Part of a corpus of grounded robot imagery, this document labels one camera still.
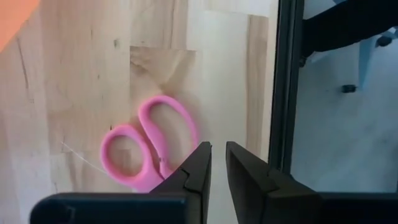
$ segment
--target gray floor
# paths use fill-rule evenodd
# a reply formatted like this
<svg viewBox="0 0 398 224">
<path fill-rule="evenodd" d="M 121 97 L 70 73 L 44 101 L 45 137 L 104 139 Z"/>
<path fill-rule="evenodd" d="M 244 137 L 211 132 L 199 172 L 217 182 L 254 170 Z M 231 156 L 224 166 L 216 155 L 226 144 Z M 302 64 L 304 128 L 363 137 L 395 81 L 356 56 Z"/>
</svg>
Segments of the gray floor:
<svg viewBox="0 0 398 224">
<path fill-rule="evenodd" d="M 377 48 L 366 87 L 357 83 L 358 46 L 301 69 L 292 174 L 318 191 L 395 192 L 398 180 L 398 40 Z"/>
</svg>

